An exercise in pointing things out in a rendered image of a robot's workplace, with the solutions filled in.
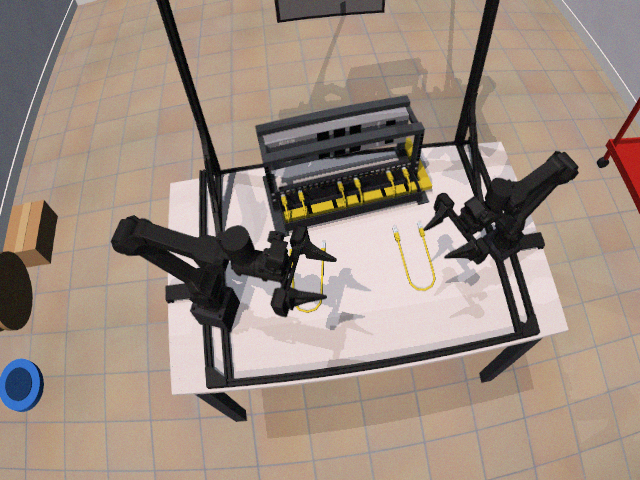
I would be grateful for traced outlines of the black rack frame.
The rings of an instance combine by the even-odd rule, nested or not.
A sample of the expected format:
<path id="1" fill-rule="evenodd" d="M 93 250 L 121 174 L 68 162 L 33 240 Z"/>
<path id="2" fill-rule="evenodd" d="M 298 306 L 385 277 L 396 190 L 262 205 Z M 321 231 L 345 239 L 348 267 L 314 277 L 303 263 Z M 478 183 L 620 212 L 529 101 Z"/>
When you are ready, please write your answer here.
<path id="1" fill-rule="evenodd" d="M 408 124 L 409 120 L 412 124 Z M 425 128 L 413 113 L 407 95 L 294 116 L 255 125 L 255 128 L 264 163 L 266 176 L 262 177 L 274 229 L 283 232 L 285 237 L 289 236 L 289 232 L 285 231 L 279 207 L 279 203 L 281 207 L 285 207 L 280 196 L 282 193 L 285 194 L 287 200 L 286 206 L 289 206 L 302 203 L 298 193 L 292 194 L 299 189 L 302 190 L 304 202 L 306 202 L 342 193 L 338 188 L 337 182 L 339 181 L 343 184 L 344 192 L 357 190 L 353 180 L 356 176 L 360 181 L 361 189 L 391 182 L 386 173 L 380 174 L 388 169 L 393 176 L 393 181 L 407 179 L 401 168 L 408 166 L 411 166 L 406 168 L 409 178 L 411 178 L 413 170 L 417 181 L 419 181 L 417 172 Z M 273 170 L 392 144 L 397 144 L 394 150 L 399 160 L 409 159 L 404 148 L 406 137 L 412 135 L 414 135 L 414 142 L 411 161 L 409 160 L 408 163 L 276 192 L 278 189 L 275 177 L 274 174 L 271 174 Z M 400 170 L 396 170 L 399 168 Z M 394 169 L 395 171 L 391 171 Z M 371 175 L 369 173 L 374 175 L 364 177 Z M 375 173 L 379 174 L 375 175 Z M 362 176 L 363 178 L 359 178 Z M 352 180 L 348 181 L 347 178 Z M 342 182 L 344 180 L 347 181 Z M 336 184 L 331 185 L 335 182 Z M 330 185 L 320 187 L 322 186 L 320 184 Z M 317 186 L 319 188 L 309 190 L 309 188 Z M 303 191 L 305 189 L 308 190 Z M 286 195 L 288 193 L 291 194 Z"/>

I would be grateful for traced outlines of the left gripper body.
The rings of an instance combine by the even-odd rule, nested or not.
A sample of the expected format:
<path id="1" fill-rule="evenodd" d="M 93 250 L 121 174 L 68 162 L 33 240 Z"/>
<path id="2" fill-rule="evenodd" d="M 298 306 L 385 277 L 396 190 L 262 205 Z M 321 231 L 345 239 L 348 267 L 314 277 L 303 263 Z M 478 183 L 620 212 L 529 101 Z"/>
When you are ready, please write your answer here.
<path id="1" fill-rule="evenodd" d="M 484 241 L 484 239 L 482 237 L 478 238 L 476 240 L 476 238 L 473 236 L 475 233 L 477 232 L 481 232 L 482 229 L 484 229 L 485 227 L 487 227 L 489 224 L 487 224 L 485 227 L 483 227 L 482 225 L 479 226 L 476 229 L 474 228 L 474 221 L 472 220 L 472 218 L 468 215 L 467 212 L 461 212 L 461 214 L 458 216 L 455 211 L 453 210 L 454 207 L 454 202 L 453 200 L 448 196 L 447 193 L 441 193 L 439 195 L 437 195 L 435 203 L 434 203 L 434 210 L 436 211 L 437 205 L 438 203 L 442 200 L 443 204 L 448 208 L 447 212 L 446 212 L 446 217 L 449 217 L 451 219 L 451 221 L 455 224 L 455 226 L 458 228 L 458 230 L 460 231 L 460 233 L 462 233 L 462 235 L 464 236 L 464 238 L 469 242 L 471 239 L 474 241 L 474 243 L 476 244 L 476 246 L 478 246 L 479 250 L 476 253 L 473 261 L 479 265 L 480 263 L 482 263 L 488 256 L 489 252 L 490 252 L 490 247 L 487 245 L 487 243 Z M 444 217 L 444 219 L 446 218 Z M 458 222 L 457 222 L 458 221 Z M 460 225 L 459 225 L 460 224 Z M 465 229 L 465 230 L 464 230 Z M 480 231 L 481 230 L 481 231 Z M 468 233 L 466 234 L 465 231 Z M 477 241 L 477 242 L 476 242 Z M 481 250 L 482 251 L 481 251 Z M 480 256 L 480 257 L 479 257 Z"/>

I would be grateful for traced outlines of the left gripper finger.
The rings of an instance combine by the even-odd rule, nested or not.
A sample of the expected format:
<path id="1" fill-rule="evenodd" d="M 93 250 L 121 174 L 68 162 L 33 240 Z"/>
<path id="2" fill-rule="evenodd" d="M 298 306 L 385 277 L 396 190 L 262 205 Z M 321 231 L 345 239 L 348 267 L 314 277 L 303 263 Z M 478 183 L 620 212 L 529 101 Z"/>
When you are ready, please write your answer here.
<path id="1" fill-rule="evenodd" d="M 472 261 L 477 252 L 478 252 L 478 247 L 476 246 L 476 244 L 471 239 L 465 245 L 463 245 L 463 246 L 451 251 L 447 255 L 445 255 L 444 258 L 445 259 L 465 258 L 465 259 L 469 259 L 470 261 Z"/>
<path id="2" fill-rule="evenodd" d="M 438 211 L 438 213 L 437 213 Z M 424 231 L 430 230 L 431 228 L 441 224 L 444 220 L 444 217 L 446 215 L 447 212 L 447 208 L 446 206 L 442 203 L 442 201 L 440 201 L 437 205 L 436 211 L 435 211 L 435 216 L 431 219 L 431 221 L 424 227 Z M 437 213 L 437 214 L 436 214 Z"/>

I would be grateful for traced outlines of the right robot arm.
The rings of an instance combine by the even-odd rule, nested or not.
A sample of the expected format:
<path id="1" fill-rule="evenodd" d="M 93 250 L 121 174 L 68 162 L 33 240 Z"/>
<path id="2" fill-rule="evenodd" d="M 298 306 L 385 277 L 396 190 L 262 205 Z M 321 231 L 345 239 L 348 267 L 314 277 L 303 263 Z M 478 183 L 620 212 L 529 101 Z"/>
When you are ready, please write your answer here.
<path id="1" fill-rule="evenodd" d="M 268 261 L 265 261 L 266 266 L 265 263 L 260 263 L 259 269 L 271 275 L 282 276 L 280 266 L 284 261 L 284 253 L 288 253 L 288 249 L 285 249 L 288 242 L 284 241 L 284 237 L 283 232 L 269 232 L 267 242 L 272 242 L 271 247 L 264 248 L 263 251 L 263 254 L 268 255 Z M 255 250 L 247 229 L 240 225 L 232 226 L 224 232 L 219 231 L 217 237 L 193 237 L 135 215 L 120 220 L 111 243 L 116 252 L 127 256 L 141 256 L 183 281 L 191 293 L 189 300 L 196 303 L 198 308 L 213 312 L 219 311 L 224 299 L 225 292 L 219 290 L 222 281 L 219 274 L 226 271 L 229 260 L 231 269 L 238 276 L 255 277 L 254 264 L 260 252 Z M 200 268 L 191 266 L 169 251 L 193 259 Z"/>

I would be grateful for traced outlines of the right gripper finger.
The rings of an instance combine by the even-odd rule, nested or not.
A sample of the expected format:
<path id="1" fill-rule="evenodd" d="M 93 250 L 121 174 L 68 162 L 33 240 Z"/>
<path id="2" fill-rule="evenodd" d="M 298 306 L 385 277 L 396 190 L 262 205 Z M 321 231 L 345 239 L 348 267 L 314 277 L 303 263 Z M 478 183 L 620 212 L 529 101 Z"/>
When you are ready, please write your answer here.
<path id="1" fill-rule="evenodd" d="M 294 297 L 299 297 L 299 298 L 294 298 Z M 309 303 L 309 302 L 323 300 L 323 299 L 327 299 L 327 296 L 324 294 L 300 291 L 290 287 L 288 296 L 287 296 L 287 303 L 290 310 L 293 311 L 294 307 L 296 306 Z"/>
<path id="2" fill-rule="evenodd" d="M 317 246 L 315 246 L 311 241 L 310 241 L 310 237 L 308 234 L 306 234 L 304 242 L 303 242 L 303 248 L 304 248 L 304 252 L 305 252 L 305 256 L 307 259 L 313 259 L 313 260 L 320 260 L 320 261 L 327 261 L 327 262 L 336 262 L 337 259 L 335 257 L 333 257 L 332 255 L 326 253 L 325 251 L 319 249 Z"/>

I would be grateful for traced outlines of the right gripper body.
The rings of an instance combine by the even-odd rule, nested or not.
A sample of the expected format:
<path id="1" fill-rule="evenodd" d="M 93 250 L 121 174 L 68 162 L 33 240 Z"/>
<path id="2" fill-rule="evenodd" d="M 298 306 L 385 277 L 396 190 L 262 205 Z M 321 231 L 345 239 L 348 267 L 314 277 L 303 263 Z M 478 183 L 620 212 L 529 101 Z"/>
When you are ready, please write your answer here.
<path id="1" fill-rule="evenodd" d="M 285 256 L 284 261 L 283 261 L 283 264 L 280 266 L 280 269 L 282 269 L 282 276 L 271 275 L 263 271 L 262 269 L 259 269 L 260 263 L 265 263 L 267 255 L 263 254 L 264 250 L 260 251 L 257 254 L 255 264 L 254 264 L 255 277 L 261 278 L 262 281 L 265 281 L 265 282 L 270 280 L 270 281 L 280 282 L 280 284 L 282 283 L 280 288 L 274 289 L 273 296 L 270 302 L 270 305 L 274 313 L 278 316 L 282 316 L 282 317 L 288 316 L 289 306 L 287 303 L 287 294 L 291 287 L 291 283 L 294 277 L 294 273 L 297 267 L 299 257 L 300 255 L 305 254 L 304 248 L 303 248 L 303 242 L 306 234 L 308 234 L 308 229 L 306 226 L 299 225 L 294 227 L 291 238 L 290 238 L 290 244 L 292 248 L 291 255 L 288 256 L 288 253 L 284 253 L 284 256 Z M 292 262 L 293 262 L 293 265 L 292 265 Z"/>

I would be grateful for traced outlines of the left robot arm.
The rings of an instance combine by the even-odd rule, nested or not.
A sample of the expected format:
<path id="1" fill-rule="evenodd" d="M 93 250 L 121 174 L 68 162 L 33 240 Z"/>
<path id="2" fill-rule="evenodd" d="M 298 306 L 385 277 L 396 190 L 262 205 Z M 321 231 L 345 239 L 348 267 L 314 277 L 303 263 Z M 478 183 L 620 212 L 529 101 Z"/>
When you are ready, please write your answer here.
<path id="1" fill-rule="evenodd" d="M 501 253 L 519 243 L 524 236 L 522 230 L 526 219 L 548 195 L 558 185 L 568 183 L 578 175 L 579 166 L 566 152 L 560 153 L 555 151 L 544 164 L 520 181 L 494 178 L 482 204 L 473 196 L 461 208 L 460 211 L 467 212 L 475 222 L 473 229 L 495 223 L 500 233 L 491 240 Z"/>

